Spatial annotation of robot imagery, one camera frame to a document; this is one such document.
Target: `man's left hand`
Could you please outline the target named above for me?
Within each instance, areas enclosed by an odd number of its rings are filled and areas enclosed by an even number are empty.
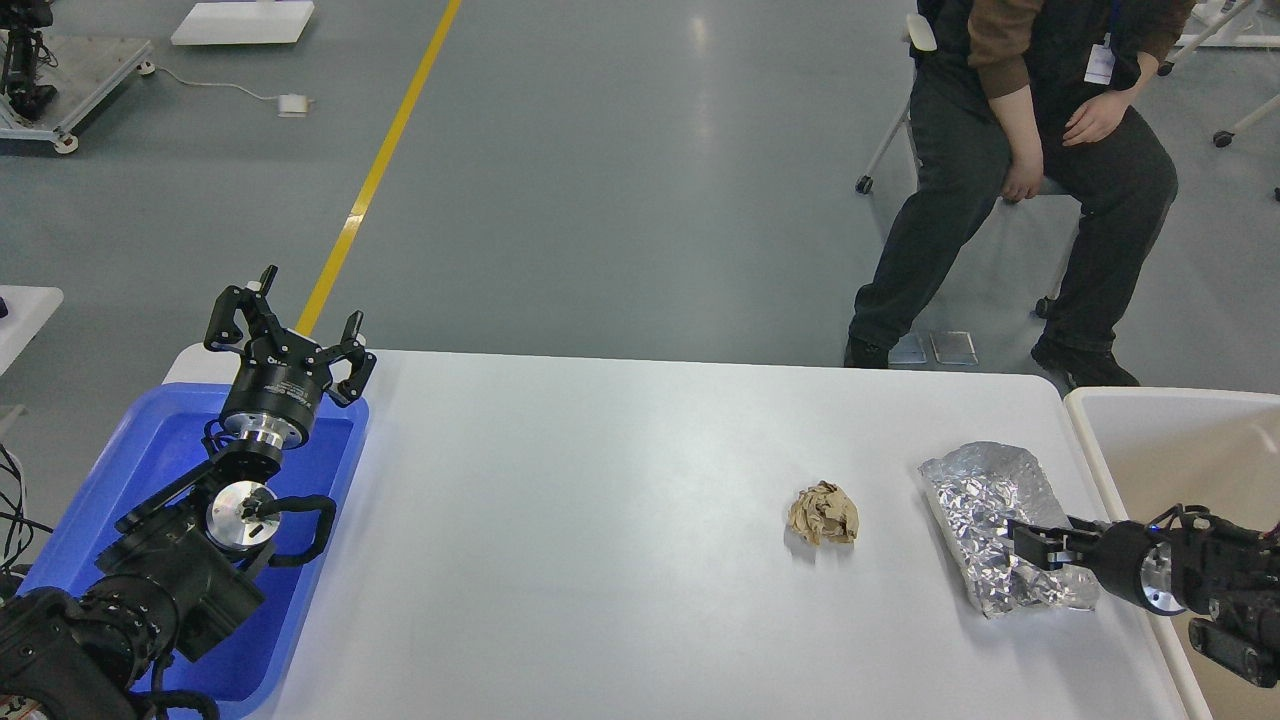
[[[1108,90],[1084,101],[1071,119],[1066,120],[1066,135],[1062,146],[1097,142],[1111,135],[1129,109],[1129,96],[1125,92]]]

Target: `crumpled brown paper ball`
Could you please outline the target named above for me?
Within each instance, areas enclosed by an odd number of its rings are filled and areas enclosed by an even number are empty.
[[[854,542],[858,538],[858,506],[845,491],[820,482],[800,493],[791,505],[791,529],[809,544],[822,538],[831,542]]]

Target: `id badge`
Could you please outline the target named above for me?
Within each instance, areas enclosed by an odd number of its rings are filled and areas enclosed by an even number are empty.
[[[1084,69],[1084,82],[1111,85],[1111,70],[1116,67],[1116,55],[1111,44],[1094,45],[1089,51],[1089,65]]]

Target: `blue plastic tray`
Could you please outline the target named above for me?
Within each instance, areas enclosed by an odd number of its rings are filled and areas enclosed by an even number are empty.
[[[67,509],[63,521],[40,553],[22,592],[63,588],[81,596],[102,574],[93,560],[120,536],[118,518],[169,482],[205,460],[205,423],[218,416],[229,386],[173,383],[160,386],[133,404],[115,429],[88,479]],[[342,505],[365,445],[369,406],[364,400],[346,409],[325,401],[307,445],[285,451],[280,473],[268,483],[275,495],[324,493]],[[315,520],[284,518],[276,533],[279,552],[294,553],[311,543]],[[200,691],[218,701],[223,720],[239,720],[275,689],[297,646],[311,594],[328,553],[302,568],[266,568],[257,585],[266,602],[229,638],[200,659],[180,655],[165,673],[168,689]],[[150,689],[150,678],[136,687]],[[198,717],[172,710],[170,717]]]

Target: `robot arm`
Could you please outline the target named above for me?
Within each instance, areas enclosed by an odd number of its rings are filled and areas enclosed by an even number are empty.
[[[1275,687],[1280,671],[1280,525],[1240,528],[1175,505],[1146,525],[1071,518],[1071,528],[1009,521],[1014,552],[1044,570],[1093,570],[1107,592],[1148,612],[1190,610],[1192,647],[1240,678]]]
[[[0,609],[0,697],[37,703],[51,720],[148,720],[168,707],[218,717],[206,696],[165,692],[164,669],[173,651],[196,661],[244,623],[265,600],[253,584],[264,569],[305,565],[324,551],[333,500],[278,498],[268,482],[284,451],[310,438],[323,395],[349,405],[376,361],[357,338],[360,313],[328,350],[282,328],[266,304],[274,275],[269,266],[260,283],[228,287],[210,322],[206,347],[238,352],[241,368],[210,423],[221,432],[206,429],[209,459],[116,521],[122,537],[96,561],[104,578],[81,598],[37,588]],[[352,375],[335,392],[338,360]],[[284,512],[319,512],[298,555],[275,552]],[[151,692],[132,692],[147,670]]]
[[[36,85],[36,70],[55,64],[40,28],[54,24],[49,0],[0,0],[0,29],[8,31],[4,65],[0,70],[0,94],[9,97],[14,111],[28,120],[37,120],[54,100],[58,88]]]

